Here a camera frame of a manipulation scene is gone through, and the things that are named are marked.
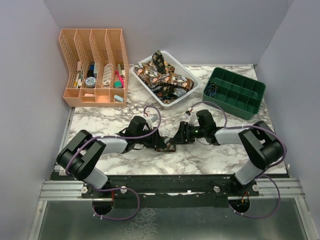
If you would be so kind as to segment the orange floral tie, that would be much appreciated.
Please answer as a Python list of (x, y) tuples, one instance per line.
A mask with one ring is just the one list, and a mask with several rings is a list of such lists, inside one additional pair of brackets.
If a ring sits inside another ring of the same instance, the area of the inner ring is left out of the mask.
[(173, 153), (177, 149), (176, 145), (171, 143), (171, 138), (160, 136), (155, 140), (154, 150), (161, 153)]

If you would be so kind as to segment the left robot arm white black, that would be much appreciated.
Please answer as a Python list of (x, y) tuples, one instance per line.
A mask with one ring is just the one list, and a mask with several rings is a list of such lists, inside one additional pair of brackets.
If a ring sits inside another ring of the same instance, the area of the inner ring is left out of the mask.
[(96, 168), (101, 155), (124, 154), (136, 145), (154, 150), (167, 147), (158, 129), (153, 127), (152, 117), (134, 116), (128, 127), (116, 136), (94, 137), (87, 130), (81, 130), (57, 155), (56, 162), (66, 174), (92, 185), (94, 193), (103, 198), (110, 193), (111, 186), (107, 175)]

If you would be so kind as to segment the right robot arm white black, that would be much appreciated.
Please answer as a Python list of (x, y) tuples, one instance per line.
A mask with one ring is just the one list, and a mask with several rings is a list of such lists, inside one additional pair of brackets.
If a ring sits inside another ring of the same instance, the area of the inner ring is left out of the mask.
[(268, 168), (274, 167), (278, 160), (282, 161), (287, 154), (285, 144), (264, 121), (248, 126), (218, 127), (207, 109), (191, 114), (188, 122), (180, 122), (170, 143), (190, 144), (199, 138), (204, 138), (210, 145), (244, 147), (248, 161), (230, 177), (229, 189), (236, 196), (246, 192), (248, 184)]

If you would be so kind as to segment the pile of patterned ties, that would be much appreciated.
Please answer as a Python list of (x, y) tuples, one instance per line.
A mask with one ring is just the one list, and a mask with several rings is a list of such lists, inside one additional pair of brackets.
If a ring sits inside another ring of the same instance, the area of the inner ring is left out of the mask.
[(152, 60), (134, 65), (135, 74), (164, 104), (170, 104), (193, 89), (195, 82), (175, 73), (175, 67), (167, 63), (160, 50)]

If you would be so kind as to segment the rolled tie in tray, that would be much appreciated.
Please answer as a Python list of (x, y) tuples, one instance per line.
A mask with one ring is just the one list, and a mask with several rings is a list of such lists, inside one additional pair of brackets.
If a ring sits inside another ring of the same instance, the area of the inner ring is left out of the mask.
[(213, 98), (218, 90), (218, 85), (214, 82), (210, 82), (204, 89), (204, 95)]

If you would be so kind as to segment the white plastic lattice basket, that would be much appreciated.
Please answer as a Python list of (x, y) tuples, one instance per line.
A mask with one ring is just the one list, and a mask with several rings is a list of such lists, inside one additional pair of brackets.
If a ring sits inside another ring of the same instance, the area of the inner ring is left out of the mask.
[(156, 51), (130, 68), (131, 74), (165, 109), (189, 97), (200, 82), (167, 51)]

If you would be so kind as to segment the green compartment tray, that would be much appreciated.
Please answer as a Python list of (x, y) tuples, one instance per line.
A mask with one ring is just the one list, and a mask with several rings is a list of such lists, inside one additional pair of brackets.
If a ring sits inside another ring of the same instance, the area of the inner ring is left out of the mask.
[[(213, 98), (204, 95), (204, 90), (209, 83), (218, 85)], [(216, 67), (204, 90), (202, 96), (204, 102), (214, 103), (226, 113), (248, 121), (258, 114), (266, 85), (252, 78)]]

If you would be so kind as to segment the teal eraser block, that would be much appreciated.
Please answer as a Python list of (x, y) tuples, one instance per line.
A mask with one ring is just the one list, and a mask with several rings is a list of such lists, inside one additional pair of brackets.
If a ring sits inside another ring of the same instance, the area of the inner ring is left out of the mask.
[(114, 82), (114, 88), (115, 88), (115, 89), (122, 89), (122, 88), (123, 88), (122, 82), (121, 82), (120, 80), (116, 80), (116, 81)]

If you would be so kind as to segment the pink marker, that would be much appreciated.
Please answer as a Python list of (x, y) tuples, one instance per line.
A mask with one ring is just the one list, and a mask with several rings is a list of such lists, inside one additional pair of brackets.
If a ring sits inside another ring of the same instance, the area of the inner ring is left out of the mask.
[(124, 80), (123, 80), (123, 78), (122, 78), (122, 76), (120, 75), (120, 73), (119, 73), (119, 71), (118, 70), (116, 70), (115, 71), (115, 74), (116, 74), (116, 76), (117, 76), (117, 80), (116, 81), (121, 81), (122, 82), (122, 85), (123, 85), (123, 87), (124, 87)]

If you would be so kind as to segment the round blue tin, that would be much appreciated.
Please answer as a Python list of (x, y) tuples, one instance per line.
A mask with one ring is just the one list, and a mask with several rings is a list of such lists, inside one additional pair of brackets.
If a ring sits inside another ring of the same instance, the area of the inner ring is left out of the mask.
[(90, 88), (90, 89), (95, 88), (96, 83), (97, 83), (97, 80), (94, 76), (90, 76), (85, 79), (85, 86), (87, 88)]

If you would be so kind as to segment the peach plastic desk organizer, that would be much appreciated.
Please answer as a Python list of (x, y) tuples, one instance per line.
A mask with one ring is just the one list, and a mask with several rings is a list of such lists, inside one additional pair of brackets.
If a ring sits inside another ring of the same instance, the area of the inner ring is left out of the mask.
[[(64, 28), (58, 38), (69, 71), (63, 99), (70, 107), (125, 107), (129, 61), (121, 28)], [(119, 71), (123, 88), (114, 88)], [(96, 78), (95, 88), (85, 80)]]

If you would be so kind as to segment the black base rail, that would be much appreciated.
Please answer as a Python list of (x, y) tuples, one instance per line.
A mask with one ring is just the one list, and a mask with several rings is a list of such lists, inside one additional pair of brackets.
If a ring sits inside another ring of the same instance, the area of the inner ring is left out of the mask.
[(141, 208), (227, 208), (229, 200), (257, 197), (256, 181), (245, 186), (233, 182), (230, 174), (111, 175), (102, 192), (87, 186), (84, 200), (98, 207)]

